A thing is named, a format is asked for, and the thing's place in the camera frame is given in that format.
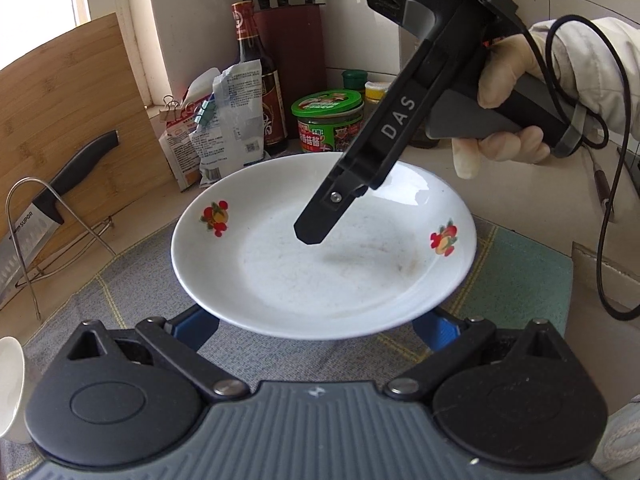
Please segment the right hand white glove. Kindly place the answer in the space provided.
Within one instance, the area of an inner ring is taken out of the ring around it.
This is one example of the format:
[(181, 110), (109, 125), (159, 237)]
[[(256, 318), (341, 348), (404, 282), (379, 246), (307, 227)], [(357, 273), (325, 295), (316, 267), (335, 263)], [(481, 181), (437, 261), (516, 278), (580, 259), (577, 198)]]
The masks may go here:
[[(567, 117), (554, 109), (540, 63), (550, 55), (552, 73), (570, 99)], [(617, 18), (592, 26), (569, 21), (533, 25), (526, 34), (506, 37), (491, 48), (478, 82), (477, 103), (498, 117), (482, 120), (473, 133), (451, 141), (454, 170), (473, 179), (480, 162), (539, 164), (567, 132), (572, 107), (580, 103), (615, 133), (639, 137), (639, 29)]]

